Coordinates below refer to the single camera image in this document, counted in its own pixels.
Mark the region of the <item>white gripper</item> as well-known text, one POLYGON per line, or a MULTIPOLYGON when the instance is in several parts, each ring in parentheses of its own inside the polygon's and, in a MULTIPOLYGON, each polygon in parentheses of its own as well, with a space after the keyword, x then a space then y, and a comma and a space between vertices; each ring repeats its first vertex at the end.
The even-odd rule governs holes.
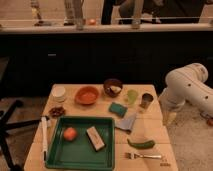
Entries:
POLYGON ((168 126, 176 118, 177 112, 181 109, 182 105, 160 100, 160 107, 163 115, 163 125, 168 126))

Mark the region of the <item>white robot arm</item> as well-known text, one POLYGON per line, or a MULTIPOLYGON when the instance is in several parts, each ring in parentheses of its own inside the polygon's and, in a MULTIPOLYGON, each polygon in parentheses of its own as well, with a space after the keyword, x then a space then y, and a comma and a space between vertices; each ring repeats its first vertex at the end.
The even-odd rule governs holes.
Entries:
POLYGON ((172 123, 186 101, 213 117, 213 88, 205 84, 207 79, 208 70, 200 63, 174 69, 166 75, 166 87, 158 98, 165 126, 172 123))

